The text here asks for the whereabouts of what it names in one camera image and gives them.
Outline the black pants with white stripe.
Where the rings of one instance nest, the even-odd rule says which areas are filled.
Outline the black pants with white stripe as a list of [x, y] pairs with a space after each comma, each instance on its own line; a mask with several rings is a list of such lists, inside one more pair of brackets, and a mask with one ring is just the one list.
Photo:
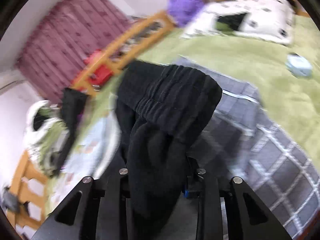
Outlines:
[[154, 239], [184, 186], [187, 152], [222, 89], [198, 69], [132, 61], [117, 90], [120, 152], [129, 171], [134, 239]]

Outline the fruit print plastic sheet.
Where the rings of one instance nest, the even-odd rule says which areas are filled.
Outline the fruit print plastic sheet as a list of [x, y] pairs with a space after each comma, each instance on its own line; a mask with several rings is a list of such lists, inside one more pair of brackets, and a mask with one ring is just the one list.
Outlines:
[[120, 128], [114, 112], [100, 118], [73, 146], [57, 177], [47, 183], [48, 216], [84, 177], [99, 179], [119, 147]]

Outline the grey checkered cloth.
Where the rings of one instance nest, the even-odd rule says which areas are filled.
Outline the grey checkered cloth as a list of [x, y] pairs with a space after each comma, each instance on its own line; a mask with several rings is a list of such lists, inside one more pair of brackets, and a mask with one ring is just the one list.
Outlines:
[[293, 239], [319, 239], [319, 173], [302, 148], [264, 110], [259, 90], [190, 61], [211, 76], [222, 98], [189, 153], [221, 179], [239, 176]]

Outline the folded floral quilt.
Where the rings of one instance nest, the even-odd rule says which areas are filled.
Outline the folded floral quilt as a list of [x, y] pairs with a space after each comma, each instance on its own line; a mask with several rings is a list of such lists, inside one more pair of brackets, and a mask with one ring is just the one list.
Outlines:
[[48, 177], [58, 169], [57, 161], [69, 137], [59, 108], [49, 100], [31, 105], [26, 114], [23, 141], [31, 162]]

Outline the black clothes pile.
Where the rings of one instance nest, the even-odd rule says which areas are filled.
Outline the black clothes pile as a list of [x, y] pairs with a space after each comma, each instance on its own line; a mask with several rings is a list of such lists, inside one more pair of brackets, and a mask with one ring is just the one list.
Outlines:
[[60, 173], [61, 168], [74, 144], [76, 139], [76, 129], [78, 125], [78, 116], [83, 112], [88, 95], [71, 88], [63, 90], [61, 118], [65, 122], [69, 135], [59, 152], [57, 159], [54, 161], [53, 176]]

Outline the red chair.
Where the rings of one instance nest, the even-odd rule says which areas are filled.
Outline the red chair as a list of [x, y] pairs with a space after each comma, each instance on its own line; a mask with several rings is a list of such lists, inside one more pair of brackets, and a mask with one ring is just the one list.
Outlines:
[[[101, 54], [101, 50], [95, 50], [90, 56], [84, 59], [84, 64], [90, 64], [93, 59]], [[113, 76], [113, 72], [107, 68], [106, 64], [101, 64], [87, 79], [95, 91], [101, 90], [105, 83]]]

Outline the green bed blanket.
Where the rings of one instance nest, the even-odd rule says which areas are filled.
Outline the green bed blanket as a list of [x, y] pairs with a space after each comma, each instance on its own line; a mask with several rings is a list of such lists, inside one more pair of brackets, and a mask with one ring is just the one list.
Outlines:
[[243, 176], [272, 211], [306, 223], [319, 208], [319, 31], [298, 16], [291, 46], [237, 36], [180, 38], [175, 30], [139, 57], [212, 75], [223, 89], [191, 148], [224, 176]]

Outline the small white blue object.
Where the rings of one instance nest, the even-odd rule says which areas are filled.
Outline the small white blue object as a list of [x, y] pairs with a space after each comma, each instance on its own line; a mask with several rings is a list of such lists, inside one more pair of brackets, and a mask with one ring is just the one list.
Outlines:
[[312, 65], [305, 58], [296, 53], [289, 53], [286, 60], [287, 69], [298, 77], [310, 77], [312, 75]]

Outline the maroon curtain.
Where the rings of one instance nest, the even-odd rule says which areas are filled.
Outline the maroon curtain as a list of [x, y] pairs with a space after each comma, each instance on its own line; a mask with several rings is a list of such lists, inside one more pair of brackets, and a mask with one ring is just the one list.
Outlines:
[[62, 0], [41, 20], [16, 67], [51, 102], [85, 68], [84, 60], [122, 35], [131, 23], [109, 0]]

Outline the floral white pillow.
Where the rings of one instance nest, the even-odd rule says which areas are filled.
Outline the floral white pillow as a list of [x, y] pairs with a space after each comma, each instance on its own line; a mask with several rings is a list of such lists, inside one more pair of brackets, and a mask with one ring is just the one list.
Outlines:
[[233, 35], [288, 46], [294, 26], [295, 12], [288, 0], [228, 0], [205, 5], [182, 37]]

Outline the purple plush toy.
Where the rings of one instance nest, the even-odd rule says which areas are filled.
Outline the purple plush toy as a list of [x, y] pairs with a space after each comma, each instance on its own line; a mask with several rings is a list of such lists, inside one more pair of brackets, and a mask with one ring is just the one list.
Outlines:
[[204, 0], [168, 0], [167, 14], [179, 28], [184, 28], [204, 7]]

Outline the wooden bed frame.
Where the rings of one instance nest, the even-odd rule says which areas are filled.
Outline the wooden bed frame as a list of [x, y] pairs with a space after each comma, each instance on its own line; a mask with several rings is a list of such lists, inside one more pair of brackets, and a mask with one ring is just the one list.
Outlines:
[[162, 25], [157, 20], [141, 34], [128, 38], [112, 52], [109, 63], [120, 65], [124, 60], [139, 58], [152, 63], [175, 64], [179, 57], [186, 57], [198, 65], [257, 87], [261, 104], [270, 119], [280, 117], [276, 112], [278, 99], [274, 96], [277, 85], [289, 83], [285, 64], [291, 49], [311, 51], [311, 47], [298, 37], [292, 45], [285, 46], [233, 35], [183, 38], [184, 31], [180, 29], [169, 31], [156, 42], [147, 43], [147, 39], [155, 35]]

